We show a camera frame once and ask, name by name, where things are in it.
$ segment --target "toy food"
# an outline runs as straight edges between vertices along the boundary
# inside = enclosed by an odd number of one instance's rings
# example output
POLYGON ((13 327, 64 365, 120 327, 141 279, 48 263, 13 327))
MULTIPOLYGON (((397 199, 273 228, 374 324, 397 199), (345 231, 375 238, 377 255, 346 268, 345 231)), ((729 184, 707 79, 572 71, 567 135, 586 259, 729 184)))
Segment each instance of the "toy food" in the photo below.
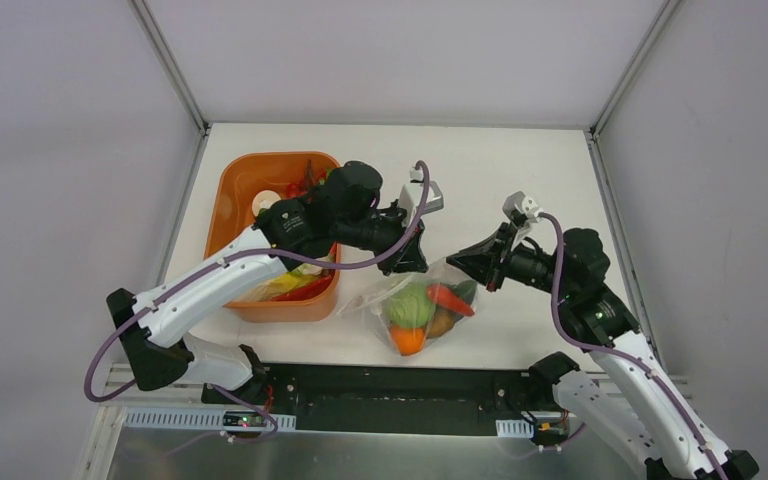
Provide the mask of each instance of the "toy food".
POLYGON ((272 280, 267 280, 257 287, 237 297, 238 302, 264 302, 278 295, 292 292, 297 288, 315 282, 319 277, 316 275, 294 275, 285 273, 272 280))
POLYGON ((295 198, 304 193, 304 191, 298 183, 289 183, 284 193, 287 195, 287 198, 295 198))
POLYGON ((426 283, 409 283, 384 301, 384 314, 391 323, 402 328, 424 327, 434 315, 434 304, 428 299, 426 283))
POLYGON ((291 301, 297 301, 297 300, 308 300, 324 292, 325 289, 328 288, 328 285, 331 284, 331 280, 333 279, 334 277, 331 275, 319 277, 318 279, 314 280, 311 283, 308 283, 303 287, 278 295, 277 297, 273 298, 272 301, 273 302, 291 302, 291 301))
MULTIPOLYGON (((448 287, 458 298, 470 305, 475 301, 475 295, 478 293, 478 282, 475 280, 464 280, 457 285, 448 285, 448 287)), ((455 314, 455 322, 464 316, 459 313, 455 314)))
POLYGON ((426 288, 426 295, 432 302, 445 309, 466 315, 467 317, 475 315, 475 310, 468 303, 461 300, 449 287, 442 283, 429 285, 426 288))
POLYGON ((422 350, 425 345, 425 329, 402 328, 398 325, 390 327, 390 338, 402 355, 413 355, 422 350))
POLYGON ((455 313, 444 308, 438 308, 431 317, 431 325, 428 327, 428 338, 437 338, 448 332, 455 326, 455 313))

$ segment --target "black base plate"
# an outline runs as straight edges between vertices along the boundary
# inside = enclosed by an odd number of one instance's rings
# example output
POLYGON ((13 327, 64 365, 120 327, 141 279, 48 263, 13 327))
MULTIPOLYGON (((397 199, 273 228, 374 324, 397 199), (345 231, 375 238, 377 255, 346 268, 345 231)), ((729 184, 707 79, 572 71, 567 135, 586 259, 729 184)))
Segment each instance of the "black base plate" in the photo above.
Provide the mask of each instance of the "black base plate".
MULTIPOLYGON (((272 412, 296 416, 297 430, 493 436, 496 420, 559 410, 539 400, 525 371, 264 364, 272 412)), ((262 405, 263 390, 234 392, 262 405)), ((202 402, 232 404, 205 388, 202 402)))

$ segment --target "metal frame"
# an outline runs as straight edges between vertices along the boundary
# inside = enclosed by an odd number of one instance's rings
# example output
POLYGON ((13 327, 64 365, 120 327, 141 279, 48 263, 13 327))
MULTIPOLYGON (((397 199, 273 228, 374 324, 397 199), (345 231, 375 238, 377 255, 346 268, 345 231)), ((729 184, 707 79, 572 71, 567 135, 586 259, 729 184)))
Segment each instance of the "metal frame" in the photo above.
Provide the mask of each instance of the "metal frame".
POLYGON ((181 231, 181 222, 184 221, 184 211, 187 209, 187 202, 190 200, 190 194, 193 193, 196 174, 198 173, 199 166, 201 166, 201 159, 204 156, 204 149, 207 147, 207 139, 209 136, 210 127, 208 126, 207 129, 200 132, 196 153, 193 157, 193 161, 190 163, 190 168, 187 171, 187 178, 180 195, 181 200, 175 207, 175 219, 172 222, 169 233, 166 235, 166 243, 161 250, 160 266, 158 267, 157 275, 154 279, 155 285, 160 285, 166 281, 166 270, 169 268, 169 262, 172 260, 172 246, 175 245, 175 241, 178 239, 178 232, 181 231))
POLYGON ((169 45, 166 43, 166 39, 163 37, 163 32, 160 31, 160 27, 157 25, 157 21, 154 19, 154 15, 151 13, 151 9, 145 0, 129 0, 131 8, 134 11, 134 15, 140 22, 140 26, 143 27, 143 31, 148 38, 154 53, 157 55, 157 60, 166 71, 166 75, 169 77, 169 82, 172 83, 172 88, 175 89, 175 93, 178 94, 178 98, 181 99, 181 103, 187 109, 187 113, 195 123, 199 133, 204 136, 207 130, 207 121, 204 119, 204 115, 199 109, 198 103, 193 96, 192 90, 187 85, 187 80, 184 78, 184 74, 181 73, 181 68, 178 66, 178 62, 175 61, 175 57, 172 55, 172 51, 169 49, 169 45))
POLYGON ((610 174, 605 168, 605 162, 599 151, 599 143, 594 140, 593 135, 586 133, 587 147, 590 150, 590 158, 593 161, 593 170, 596 172, 596 179, 599 181, 599 193, 602 196, 602 205, 608 214, 608 227, 611 229, 611 238, 614 241, 614 248, 617 251, 620 273, 622 273, 625 283, 626 294, 629 299, 629 309, 640 322, 643 333, 649 338, 652 351, 658 361, 664 364, 663 357, 658 350, 658 344, 652 331, 652 323, 646 312, 646 304, 643 301, 643 293, 640 290, 640 283, 637 281, 637 272, 634 270, 634 262, 631 259, 631 251, 628 248, 625 228, 622 216, 617 205, 617 198, 614 195, 614 189, 611 185, 610 174))
POLYGON ((90 432, 90 440, 84 448, 76 480, 104 480, 113 463, 113 453, 119 441, 119 432, 125 422, 126 408, 100 406, 90 432))
POLYGON ((661 8, 655 15, 655 19, 652 21, 646 34, 643 36, 643 40, 640 42, 640 45, 628 62, 628 66, 626 66, 619 82, 617 82, 617 85, 608 97, 608 101, 599 113, 599 117, 591 127, 590 131, 596 140, 599 139, 599 135, 602 133, 602 130, 605 129, 605 125, 608 124, 608 121, 611 119, 611 115, 613 115, 620 100, 623 99, 625 93, 631 88, 631 85, 640 73, 640 69, 645 64, 646 59, 649 58, 649 53, 661 37, 661 33, 663 33, 664 29, 675 15, 675 12, 682 4, 684 4, 684 0, 665 0, 664 3, 661 4, 661 8))

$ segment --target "red pepper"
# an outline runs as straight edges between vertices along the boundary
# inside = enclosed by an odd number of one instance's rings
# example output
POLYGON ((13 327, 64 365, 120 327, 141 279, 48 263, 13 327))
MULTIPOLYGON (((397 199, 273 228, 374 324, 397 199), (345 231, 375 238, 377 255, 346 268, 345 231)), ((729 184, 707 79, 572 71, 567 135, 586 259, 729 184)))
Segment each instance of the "red pepper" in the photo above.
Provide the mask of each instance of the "red pepper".
POLYGON ((325 289, 328 288, 328 285, 331 285, 331 280, 334 277, 331 275, 326 275, 324 277, 318 278, 304 287, 297 288, 295 290, 291 290, 287 293, 283 293, 281 295, 278 295, 277 297, 273 298, 273 302, 293 302, 298 300, 308 300, 311 299, 322 292, 325 291, 325 289))
POLYGON ((302 187, 298 183, 291 183, 287 185, 287 198, 295 198, 304 193, 302 187))
POLYGON ((467 317, 475 315, 475 310, 468 303, 461 300, 460 297, 455 295, 455 292, 449 290, 443 284, 435 283, 434 285, 429 285, 425 292, 432 302, 446 310, 451 310, 467 317))

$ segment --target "green cabbage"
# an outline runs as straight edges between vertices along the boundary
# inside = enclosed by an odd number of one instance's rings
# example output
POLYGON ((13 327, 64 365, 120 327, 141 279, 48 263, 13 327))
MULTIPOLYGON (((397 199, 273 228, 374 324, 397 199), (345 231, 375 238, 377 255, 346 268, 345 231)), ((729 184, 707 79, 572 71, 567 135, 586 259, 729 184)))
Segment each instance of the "green cabbage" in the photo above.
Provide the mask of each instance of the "green cabbage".
POLYGON ((390 322, 402 328, 422 328, 434 315, 435 305, 428 299, 428 285, 411 283, 384 301, 390 322))

